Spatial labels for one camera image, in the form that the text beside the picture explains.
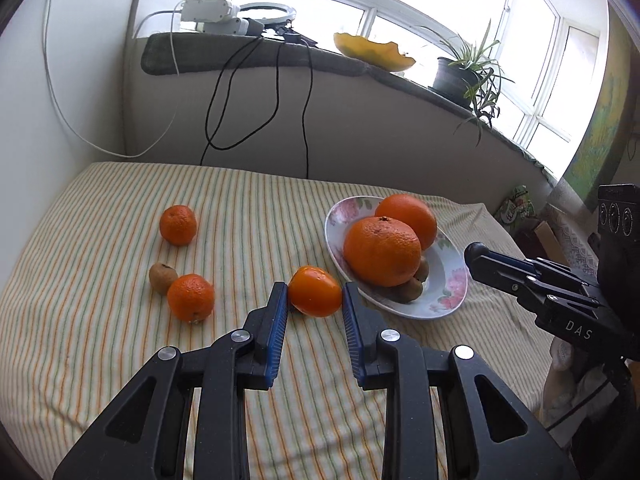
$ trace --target white floral plate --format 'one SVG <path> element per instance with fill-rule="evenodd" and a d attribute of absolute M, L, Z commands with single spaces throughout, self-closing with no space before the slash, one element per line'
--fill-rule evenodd
<path fill-rule="evenodd" d="M 444 232 L 438 229 L 433 245 L 424 251 L 429 264 L 429 277 L 419 298 L 397 303 L 380 294 L 380 289 L 367 285 L 353 273 L 342 256 L 344 237 L 356 220 L 372 216 L 381 198 L 353 196 L 340 200 L 324 220 L 324 239 L 329 254 L 345 279 L 355 282 L 360 293 L 372 303 L 398 316 L 411 319 L 438 319 L 455 311 L 466 296 L 466 266 L 462 256 Z"/>

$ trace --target yellow leaf-shaped tray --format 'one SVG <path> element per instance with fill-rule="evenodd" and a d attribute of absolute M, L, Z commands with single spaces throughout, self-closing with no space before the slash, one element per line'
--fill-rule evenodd
<path fill-rule="evenodd" d="M 398 44 L 393 41 L 375 43 L 362 36 L 336 32 L 334 34 L 334 43 L 336 48 L 345 56 L 359 59 L 389 72 L 401 72 L 415 64 L 413 57 L 400 54 Z"/>

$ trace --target white cable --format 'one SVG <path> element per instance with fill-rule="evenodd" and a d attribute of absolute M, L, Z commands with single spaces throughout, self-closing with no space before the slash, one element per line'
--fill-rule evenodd
<path fill-rule="evenodd" d="M 162 140 L 162 138 L 166 135 L 166 133 L 171 128 L 172 124 L 174 124 L 175 116 L 178 113 L 178 108 L 180 107 L 180 100 L 176 101 L 174 114 L 172 115 L 171 120 L 169 121 L 169 124 L 168 124 L 167 128 L 164 130 L 164 132 L 162 133 L 162 135 L 160 137 L 158 137 L 158 139 L 151 146 L 149 146 L 145 151 L 143 151 L 142 153 L 139 153 L 137 155 L 123 155 L 121 153 L 110 152 L 109 150 L 105 150 L 105 149 L 101 148 L 100 146 L 97 146 L 96 144 L 92 143 L 90 140 L 87 140 L 83 136 L 81 136 L 78 132 L 76 132 L 73 129 L 71 124 L 69 124 L 69 122 L 66 120 L 65 115 L 62 113 L 62 109 L 60 107 L 60 104 L 58 103 L 58 99 L 56 98 L 56 93 L 55 93 L 55 91 L 53 89 L 53 82 L 51 80 L 51 73 L 49 71 L 49 56 L 47 55 L 47 40 L 48 40 L 48 35 L 49 35 L 49 15 L 50 15 L 50 12 L 51 12 L 51 1 L 52 0 L 46 0 L 45 13 L 44 13 L 44 22 L 43 22 L 43 25 L 42 25 L 42 54 L 43 54 L 43 57 L 44 57 L 44 70 L 45 70 L 45 77 L 47 79 L 47 86 L 49 87 L 49 94 L 51 95 L 51 100 L 53 102 L 53 105 L 54 105 L 56 111 L 58 112 L 58 115 L 59 115 L 60 119 L 63 121 L 63 123 L 69 129 L 69 131 L 72 132 L 76 137 L 78 137 L 78 139 L 86 142 L 89 146 L 91 146 L 92 148 L 95 148 L 99 152 L 106 153 L 107 155 L 117 156 L 119 158 L 138 158 L 139 156 L 144 155 L 152 147 L 154 147 L 158 142 L 160 142 L 160 140 Z M 178 70 L 178 62 L 177 62 L 177 60 L 175 58 L 174 17 L 175 17 L 176 12 L 178 11 L 178 7 L 180 5 L 182 5 L 184 2 L 185 2 L 185 0 L 182 0 L 181 2 L 178 2 L 176 4 L 176 6 L 174 7 L 174 10 L 159 10 L 157 12 L 153 12 L 150 15 L 146 16 L 142 20 L 142 22 L 140 23 L 138 28 L 136 29 L 136 33 L 135 33 L 134 38 L 133 38 L 134 40 L 137 38 L 138 33 L 140 31 L 140 28 L 142 27 L 143 23 L 145 23 L 148 18 L 150 18 L 151 16 L 155 16 L 156 14 L 167 14 L 167 13 L 170 12 L 171 13 L 171 29 L 169 30 L 169 42 L 171 44 L 171 55 L 172 55 L 172 59 L 174 60 L 176 77 L 180 77 L 180 71 Z"/>

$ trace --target large orange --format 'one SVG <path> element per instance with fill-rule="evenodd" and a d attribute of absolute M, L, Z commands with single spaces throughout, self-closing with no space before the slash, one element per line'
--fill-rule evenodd
<path fill-rule="evenodd" d="M 376 208 L 376 216 L 388 216 L 407 224 L 418 235 L 420 248 L 431 247 L 438 234 L 436 217 L 422 200 L 407 194 L 386 197 Z"/>
<path fill-rule="evenodd" d="M 289 282 L 289 302 L 308 316 L 330 316 L 342 304 L 342 289 L 325 270 L 304 266 Z"/>
<path fill-rule="evenodd" d="M 172 245 L 189 245 L 197 228 L 196 215 L 185 205 L 173 205 L 160 217 L 160 234 Z"/>
<path fill-rule="evenodd" d="M 409 281 L 418 270 L 420 240 L 404 222 L 369 216 L 350 227 L 342 254 L 361 280 L 396 286 Z"/>
<path fill-rule="evenodd" d="M 187 274 L 175 280 L 166 298 L 171 312 L 181 321 L 202 321 L 213 312 L 213 285 L 197 274 Z"/>

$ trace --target bed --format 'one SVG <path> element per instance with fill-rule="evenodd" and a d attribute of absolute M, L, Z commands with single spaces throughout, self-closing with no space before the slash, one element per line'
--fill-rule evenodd
<path fill-rule="evenodd" d="M 220 168 L 92 164 L 46 213 L 0 298 L 0 420 L 16 446 L 51 478 L 159 348 L 211 344 L 264 306 L 273 282 L 288 282 L 299 266 L 338 277 L 324 246 L 327 211 L 348 196 L 393 192 Z M 484 205 L 419 197 L 459 249 L 480 240 L 522 256 Z M 186 248 L 169 246 L 158 233 L 160 214 L 176 203 L 189 205 L 200 222 Z M 148 284 L 156 261 L 212 280 L 213 316 L 195 326 L 176 321 Z M 423 345 L 470 345 L 531 410 L 538 407 L 550 336 L 513 298 L 471 281 L 463 306 L 441 320 L 383 315 Z M 351 375 L 341 316 L 291 316 L 274 387 L 247 392 L 252 479 L 379 478 L 384 412 L 384 392 L 361 391 Z M 191 424 L 188 455 L 193 435 Z M 439 423 L 436 436 L 446 478 Z"/>

